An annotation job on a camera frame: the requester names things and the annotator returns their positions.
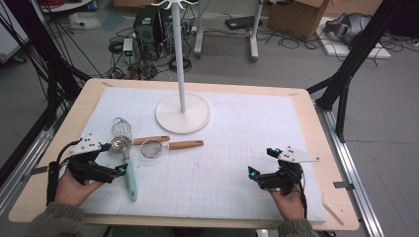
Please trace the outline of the whisk with mint green handle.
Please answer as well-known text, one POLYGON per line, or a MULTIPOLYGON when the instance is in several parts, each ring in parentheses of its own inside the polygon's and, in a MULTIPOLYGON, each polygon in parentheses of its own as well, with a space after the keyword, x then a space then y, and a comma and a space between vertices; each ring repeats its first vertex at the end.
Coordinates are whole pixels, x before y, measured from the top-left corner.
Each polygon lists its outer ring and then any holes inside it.
POLYGON ((128 196, 132 201, 137 199, 136 180, 132 169, 132 163, 129 159, 131 146, 131 126, 124 118, 114 118, 112 121, 111 133, 114 142, 117 142, 118 149, 122 152, 126 163, 126 186, 128 196))

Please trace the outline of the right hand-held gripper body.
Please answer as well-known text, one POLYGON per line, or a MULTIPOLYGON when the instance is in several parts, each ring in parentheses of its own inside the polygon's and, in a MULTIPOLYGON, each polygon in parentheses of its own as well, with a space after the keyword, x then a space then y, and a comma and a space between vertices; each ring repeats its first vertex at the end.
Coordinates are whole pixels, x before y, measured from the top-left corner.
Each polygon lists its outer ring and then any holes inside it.
POLYGON ((276 158, 279 170, 275 173, 262 174, 258 185, 262 190, 279 189, 286 196, 294 185, 302 179, 303 170, 301 163, 319 162, 320 158, 299 149, 288 146, 279 158, 276 158))

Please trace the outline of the round white table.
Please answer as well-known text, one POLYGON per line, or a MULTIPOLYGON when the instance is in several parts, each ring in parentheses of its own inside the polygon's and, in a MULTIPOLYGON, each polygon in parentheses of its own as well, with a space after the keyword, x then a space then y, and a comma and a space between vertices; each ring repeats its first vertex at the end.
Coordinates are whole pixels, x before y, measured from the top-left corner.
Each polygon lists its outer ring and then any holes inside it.
POLYGON ((69 2, 66 0, 62 5, 60 6, 46 6, 43 3, 40 3, 41 10, 43 12, 63 12, 63 11, 69 11, 73 10, 79 7, 87 6, 92 0, 81 0, 80 2, 69 2))

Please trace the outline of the clear plastic bag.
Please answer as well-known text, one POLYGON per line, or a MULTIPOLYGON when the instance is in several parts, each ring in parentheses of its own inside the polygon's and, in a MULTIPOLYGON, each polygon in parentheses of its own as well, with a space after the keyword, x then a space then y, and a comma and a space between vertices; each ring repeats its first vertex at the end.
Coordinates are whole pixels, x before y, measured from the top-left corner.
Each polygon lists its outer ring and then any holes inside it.
POLYGON ((78 12, 68 16, 70 26, 73 29, 93 30, 99 28, 101 23, 93 12, 78 12))

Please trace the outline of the large cardboard box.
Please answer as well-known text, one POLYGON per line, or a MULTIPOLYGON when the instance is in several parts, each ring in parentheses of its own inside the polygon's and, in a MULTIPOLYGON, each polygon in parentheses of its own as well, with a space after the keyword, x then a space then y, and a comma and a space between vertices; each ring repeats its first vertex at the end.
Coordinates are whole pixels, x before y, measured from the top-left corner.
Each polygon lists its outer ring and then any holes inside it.
POLYGON ((268 28, 301 40, 310 40, 329 0, 272 0, 268 28))

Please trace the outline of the aluminium rail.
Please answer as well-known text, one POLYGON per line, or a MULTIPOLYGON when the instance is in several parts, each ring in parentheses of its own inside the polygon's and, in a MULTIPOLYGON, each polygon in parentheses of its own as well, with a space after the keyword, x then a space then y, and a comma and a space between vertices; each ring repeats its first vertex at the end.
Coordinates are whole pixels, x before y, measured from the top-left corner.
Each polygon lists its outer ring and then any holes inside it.
POLYGON ((47 125, 46 112, 43 112, 0 168, 0 216, 12 206, 12 201, 17 199, 27 183, 22 182, 21 177, 38 167, 65 117, 66 112, 59 110, 55 121, 47 125))
POLYGON ((336 160, 338 169, 343 176, 342 182, 352 183, 354 189, 347 191, 362 229, 369 237, 384 237, 377 215, 370 202, 364 184, 353 161, 349 148, 342 142, 335 131, 336 119, 332 112, 314 107, 320 119, 322 128, 329 141, 329 146, 336 160))

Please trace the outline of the white stand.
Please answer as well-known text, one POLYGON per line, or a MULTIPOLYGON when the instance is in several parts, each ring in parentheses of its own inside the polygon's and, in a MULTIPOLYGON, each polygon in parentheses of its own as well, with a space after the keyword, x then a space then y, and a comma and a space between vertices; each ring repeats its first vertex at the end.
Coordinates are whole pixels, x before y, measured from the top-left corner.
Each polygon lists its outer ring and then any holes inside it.
POLYGON ((162 0, 157 3, 157 6, 164 6, 172 13, 178 93, 161 100, 156 108, 155 116, 164 129, 176 134, 199 131, 208 124, 211 116, 210 106, 204 98, 186 92, 180 20, 183 3, 190 4, 190 1, 162 0))

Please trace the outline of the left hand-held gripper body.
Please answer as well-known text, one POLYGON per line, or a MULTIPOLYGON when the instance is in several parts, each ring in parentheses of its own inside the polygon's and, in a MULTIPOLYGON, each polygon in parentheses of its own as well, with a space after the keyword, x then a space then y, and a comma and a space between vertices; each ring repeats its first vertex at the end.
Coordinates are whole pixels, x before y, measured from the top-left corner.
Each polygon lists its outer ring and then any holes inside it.
POLYGON ((106 182, 105 173, 96 163, 102 144, 92 133, 86 134, 69 152, 67 168, 81 184, 86 180, 106 182))

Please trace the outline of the white metal floor frame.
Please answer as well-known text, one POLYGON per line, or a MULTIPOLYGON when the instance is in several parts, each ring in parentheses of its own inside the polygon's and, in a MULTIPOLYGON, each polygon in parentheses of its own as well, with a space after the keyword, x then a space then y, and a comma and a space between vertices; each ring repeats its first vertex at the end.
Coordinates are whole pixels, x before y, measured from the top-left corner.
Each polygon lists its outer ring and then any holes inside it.
MULTIPOLYGON (((259 59, 258 43, 257 43, 257 32, 259 21, 262 15, 264 0, 257 0, 256 10, 254 14, 254 23, 251 30, 249 31, 248 38, 250 43, 250 59, 253 62, 256 62, 259 59)), ((201 3, 201 0, 198 0, 198 25, 196 31, 196 40, 194 47, 194 55, 196 58, 200 58, 203 50, 204 42, 204 27, 202 14, 204 13, 205 6, 201 3)))

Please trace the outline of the person's left hand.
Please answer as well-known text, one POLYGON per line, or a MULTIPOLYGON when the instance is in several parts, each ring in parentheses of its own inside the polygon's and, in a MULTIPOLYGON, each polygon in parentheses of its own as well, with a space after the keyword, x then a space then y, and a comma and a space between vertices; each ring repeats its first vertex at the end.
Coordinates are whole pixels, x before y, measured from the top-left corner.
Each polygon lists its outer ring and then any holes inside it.
POLYGON ((80 206, 94 191, 103 186, 101 182, 90 183, 86 181, 84 185, 80 184, 66 169, 64 174, 58 180, 55 202, 80 206))

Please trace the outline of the mesh strainer with wooden handle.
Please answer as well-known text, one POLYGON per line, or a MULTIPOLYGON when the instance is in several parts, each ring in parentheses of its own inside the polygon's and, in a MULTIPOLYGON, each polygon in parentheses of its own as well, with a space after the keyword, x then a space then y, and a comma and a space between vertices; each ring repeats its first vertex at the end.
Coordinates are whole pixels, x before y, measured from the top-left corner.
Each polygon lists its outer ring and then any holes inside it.
POLYGON ((194 148, 203 146, 202 140, 188 140, 188 141, 177 141, 168 142, 166 144, 157 140, 145 141, 140 147, 140 153, 146 158, 154 158, 158 156, 164 149, 178 150, 186 148, 194 148))

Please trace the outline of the black computer tower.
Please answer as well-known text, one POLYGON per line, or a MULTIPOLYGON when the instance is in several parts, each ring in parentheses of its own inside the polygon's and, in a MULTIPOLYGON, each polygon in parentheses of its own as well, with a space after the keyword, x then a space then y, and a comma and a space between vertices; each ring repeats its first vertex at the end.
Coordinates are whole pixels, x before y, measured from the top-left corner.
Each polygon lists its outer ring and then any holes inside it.
POLYGON ((159 58, 159 50, 164 48, 172 37, 169 33, 171 23, 171 13, 162 7, 141 5, 138 8, 133 29, 141 58, 159 58))

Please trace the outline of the white grid mat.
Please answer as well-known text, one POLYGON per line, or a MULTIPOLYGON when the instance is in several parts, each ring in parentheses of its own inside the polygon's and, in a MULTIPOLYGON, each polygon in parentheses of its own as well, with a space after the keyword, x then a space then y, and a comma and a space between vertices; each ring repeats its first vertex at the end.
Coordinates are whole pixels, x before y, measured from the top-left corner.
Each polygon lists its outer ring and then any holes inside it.
MULTIPOLYGON (((132 146, 137 200, 128 197, 123 177, 103 185, 82 205, 91 214, 279 220, 270 195, 248 178, 248 166, 262 174, 278 170, 268 147, 306 150, 291 97, 196 92, 210 106, 209 123, 171 141, 203 140, 202 147, 166 150, 145 158, 132 146)), ((82 134, 101 142, 111 139, 111 122, 121 117, 132 136, 168 134, 155 110, 174 91, 107 88, 82 134)))

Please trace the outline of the black flat box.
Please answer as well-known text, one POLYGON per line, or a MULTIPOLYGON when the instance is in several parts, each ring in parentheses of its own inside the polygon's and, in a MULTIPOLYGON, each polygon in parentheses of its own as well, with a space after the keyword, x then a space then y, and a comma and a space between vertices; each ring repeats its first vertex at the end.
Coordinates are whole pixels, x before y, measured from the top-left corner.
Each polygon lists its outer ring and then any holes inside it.
POLYGON ((232 31, 240 29, 251 29, 254 26, 255 17, 240 17, 234 19, 227 19, 224 21, 225 25, 232 31))

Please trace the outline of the white flat board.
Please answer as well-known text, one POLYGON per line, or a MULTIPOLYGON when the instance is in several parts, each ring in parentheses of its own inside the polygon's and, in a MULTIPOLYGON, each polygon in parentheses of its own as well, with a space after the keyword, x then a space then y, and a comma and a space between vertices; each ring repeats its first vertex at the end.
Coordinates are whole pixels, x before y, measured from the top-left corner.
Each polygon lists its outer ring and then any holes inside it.
MULTIPOLYGON (((349 46, 335 37, 333 33, 324 32, 325 23, 329 20, 329 17, 323 17, 320 20, 315 36, 328 56, 346 57, 350 52, 349 46)), ((377 43, 370 52, 369 59, 391 59, 391 55, 380 43, 377 43)))

